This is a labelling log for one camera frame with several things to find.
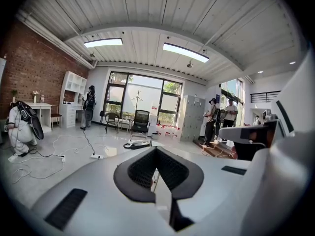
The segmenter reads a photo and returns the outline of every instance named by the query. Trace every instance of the black cap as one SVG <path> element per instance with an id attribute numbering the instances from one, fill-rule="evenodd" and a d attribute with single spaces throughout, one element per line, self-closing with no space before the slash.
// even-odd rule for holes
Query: black cap
<path id="1" fill-rule="evenodd" d="M 217 103 L 217 99 L 215 99 L 215 98 L 212 98 L 212 99 L 209 101 L 210 104 L 211 104 L 211 101 L 214 101 L 215 104 Z"/>

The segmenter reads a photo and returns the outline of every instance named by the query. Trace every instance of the fluorescent light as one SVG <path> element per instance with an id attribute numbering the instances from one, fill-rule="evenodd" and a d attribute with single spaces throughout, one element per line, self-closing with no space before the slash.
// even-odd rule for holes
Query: fluorescent light
<path id="1" fill-rule="evenodd" d="M 107 39 L 100 39 L 94 40 L 90 42 L 84 43 L 87 48 L 95 47 L 95 46 L 102 46 L 102 45 L 122 45 L 123 41 L 121 38 L 107 38 Z"/>
<path id="2" fill-rule="evenodd" d="M 193 59 L 199 60 L 199 61 L 204 62 L 204 63 L 209 60 L 208 57 L 206 57 L 202 54 L 188 50 L 184 47 L 180 47 L 180 46 L 172 45 L 172 44 L 168 44 L 168 43 L 164 43 L 163 50 L 178 53 L 181 55 L 185 55 L 185 56 L 191 57 Z"/>

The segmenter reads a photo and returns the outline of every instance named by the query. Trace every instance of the black seat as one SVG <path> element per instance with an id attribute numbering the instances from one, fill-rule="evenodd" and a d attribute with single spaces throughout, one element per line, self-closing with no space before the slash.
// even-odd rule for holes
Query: black seat
<path id="1" fill-rule="evenodd" d="M 140 133 L 146 133 L 146 138 L 147 134 L 149 132 L 148 129 L 148 124 L 149 124 L 149 111 L 144 111 L 144 110 L 136 110 L 136 113 L 134 115 L 134 120 L 133 120 L 133 126 L 131 127 L 131 138 L 132 138 L 132 132 L 140 132 Z"/>
<path id="2" fill-rule="evenodd" d="M 99 116 L 100 116 L 100 122 L 99 122 L 99 125 L 102 124 L 103 122 L 103 117 L 105 116 L 105 112 L 102 110 L 100 113 L 99 113 Z"/>

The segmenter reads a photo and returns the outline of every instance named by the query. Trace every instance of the white desk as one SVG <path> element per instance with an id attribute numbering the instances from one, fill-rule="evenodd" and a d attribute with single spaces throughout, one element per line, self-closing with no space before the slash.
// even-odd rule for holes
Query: white desk
<path id="1" fill-rule="evenodd" d="M 63 116 L 63 127 L 74 127 L 76 112 L 80 111 L 82 113 L 82 110 L 82 104 L 74 104 L 73 102 L 71 104 L 61 104 L 59 107 L 59 113 Z"/>
<path id="2" fill-rule="evenodd" d="M 51 132 L 50 113 L 51 105 L 47 103 L 26 102 L 31 108 L 36 110 L 37 117 L 44 133 Z"/>

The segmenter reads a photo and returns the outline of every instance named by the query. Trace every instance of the chair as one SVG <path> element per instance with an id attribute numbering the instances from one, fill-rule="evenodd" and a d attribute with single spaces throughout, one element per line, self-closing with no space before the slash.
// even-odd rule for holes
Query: chair
<path id="1" fill-rule="evenodd" d="M 132 132 L 141 132 L 141 133 L 146 133 L 145 138 L 147 138 L 148 135 L 148 124 L 149 124 L 149 115 L 150 112 L 144 111 L 144 110 L 136 110 L 136 113 L 134 115 L 134 120 L 133 120 L 133 126 L 131 127 L 131 136 L 130 140 L 132 139 L 133 135 Z"/>
<path id="2" fill-rule="evenodd" d="M 107 133 L 107 125 L 114 125 L 116 128 L 116 133 L 118 134 L 118 122 L 119 122 L 119 115 L 116 113 L 107 113 L 105 116 L 106 122 L 106 133 Z"/>
<path id="3" fill-rule="evenodd" d="M 50 114 L 50 122 L 51 122 L 51 127 L 52 129 L 54 129 L 54 123 L 53 123 L 53 118 L 57 118 L 57 122 L 59 124 L 59 120 L 60 120 L 60 127 L 62 127 L 62 115 L 59 114 L 59 106 L 51 106 L 51 108 L 53 107 L 57 107 L 57 113 L 55 114 Z"/>
<path id="4" fill-rule="evenodd" d="M 100 116 L 100 122 L 99 122 L 99 125 L 101 125 L 101 124 L 102 124 L 102 122 L 103 122 L 103 117 L 105 116 L 105 112 L 104 112 L 104 111 L 101 111 L 101 112 L 99 113 L 99 116 Z"/>

